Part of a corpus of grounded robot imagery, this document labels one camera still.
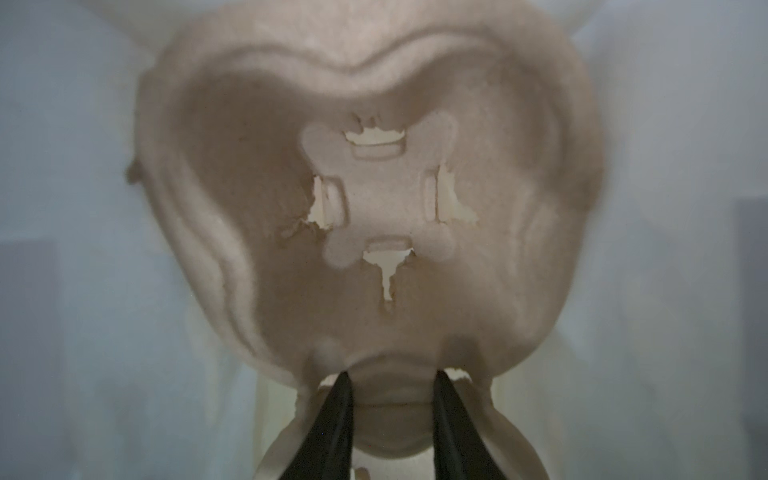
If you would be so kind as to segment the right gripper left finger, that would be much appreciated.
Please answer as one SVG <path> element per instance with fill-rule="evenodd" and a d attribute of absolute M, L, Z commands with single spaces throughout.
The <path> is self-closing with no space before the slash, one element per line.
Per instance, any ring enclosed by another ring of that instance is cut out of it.
<path fill-rule="evenodd" d="M 354 436 L 354 395 L 347 372 L 336 378 L 282 480 L 349 480 Z"/>

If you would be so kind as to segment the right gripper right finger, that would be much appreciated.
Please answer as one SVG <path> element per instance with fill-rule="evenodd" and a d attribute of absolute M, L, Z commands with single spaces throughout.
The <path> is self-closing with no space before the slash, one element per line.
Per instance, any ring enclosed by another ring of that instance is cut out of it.
<path fill-rule="evenodd" d="M 438 371 L 432 400 L 437 480 L 505 480 L 483 443 L 451 379 Z"/>

